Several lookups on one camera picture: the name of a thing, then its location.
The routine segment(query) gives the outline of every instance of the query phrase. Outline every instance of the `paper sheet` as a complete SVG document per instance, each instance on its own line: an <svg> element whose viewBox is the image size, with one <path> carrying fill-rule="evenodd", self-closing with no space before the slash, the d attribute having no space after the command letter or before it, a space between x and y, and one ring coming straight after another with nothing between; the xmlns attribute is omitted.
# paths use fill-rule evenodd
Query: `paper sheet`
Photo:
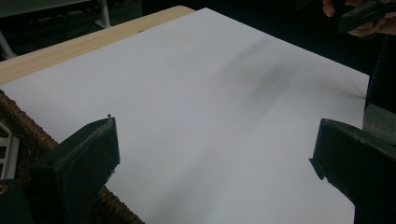
<svg viewBox="0 0 396 224"><path fill-rule="evenodd" d="M354 206L308 158L320 119L361 127L367 82L202 9L1 89L60 142L111 113L107 186L147 223L338 224Z"/></svg>

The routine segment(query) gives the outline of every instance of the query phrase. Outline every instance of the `dark background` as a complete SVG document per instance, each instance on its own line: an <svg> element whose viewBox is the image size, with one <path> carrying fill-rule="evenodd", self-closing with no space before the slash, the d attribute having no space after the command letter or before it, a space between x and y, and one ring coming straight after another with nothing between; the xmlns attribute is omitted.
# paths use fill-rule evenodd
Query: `dark background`
<svg viewBox="0 0 396 224"><path fill-rule="evenodd" d="M337 18L327 18L322 1L296 10L294 0L142 0L143 14L182 5L193 9L208 7L269 35L371 75L375 70L383 35L361 41L338 34Z"/></svg>

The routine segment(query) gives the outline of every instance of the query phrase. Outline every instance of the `hand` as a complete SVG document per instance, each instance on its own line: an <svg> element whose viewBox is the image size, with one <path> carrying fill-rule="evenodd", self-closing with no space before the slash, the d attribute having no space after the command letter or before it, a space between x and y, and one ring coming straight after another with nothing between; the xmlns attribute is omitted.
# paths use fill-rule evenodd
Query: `hand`
<svg viewBox="0 0 396 224"><path fill-rule="evenodd" d="M363 0L346 0L346 5L358 7L364 4ZM335 13L335 8L332 5L332 0L323 0L323 12L328 17L332 17ZM385 18L378 20L376 23L370 21L348 32L355 36L365 36L374 33L381 33L387 35L396 35L396 13L387 13Z"/></svg>

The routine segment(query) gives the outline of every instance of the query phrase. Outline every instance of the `white paper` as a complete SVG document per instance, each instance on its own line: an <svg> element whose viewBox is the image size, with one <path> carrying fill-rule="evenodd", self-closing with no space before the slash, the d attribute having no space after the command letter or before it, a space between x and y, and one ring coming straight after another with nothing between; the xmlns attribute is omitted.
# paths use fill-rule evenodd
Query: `white paper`
<svg viewBox="0 0 396 224"><path fill-rule="evenodd" d="M111 113L107 186L147 223L339 224L354 206L308 159L321 119L361 127L367 82L202 9L1 89L59 142Z"/></svg>

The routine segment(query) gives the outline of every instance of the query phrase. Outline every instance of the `wooden table edge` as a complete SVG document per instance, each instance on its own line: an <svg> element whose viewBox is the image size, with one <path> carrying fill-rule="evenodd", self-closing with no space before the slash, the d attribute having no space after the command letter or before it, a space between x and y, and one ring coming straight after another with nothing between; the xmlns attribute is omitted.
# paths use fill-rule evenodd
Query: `wooden table edge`
<svg viewBox="0 0 396 224"><path fill-rule="evenodd" d="M0 84L99 49L125 37L192 13L188 7L171 7L132 21L84 35L45 49L0 62Z"/></svg>

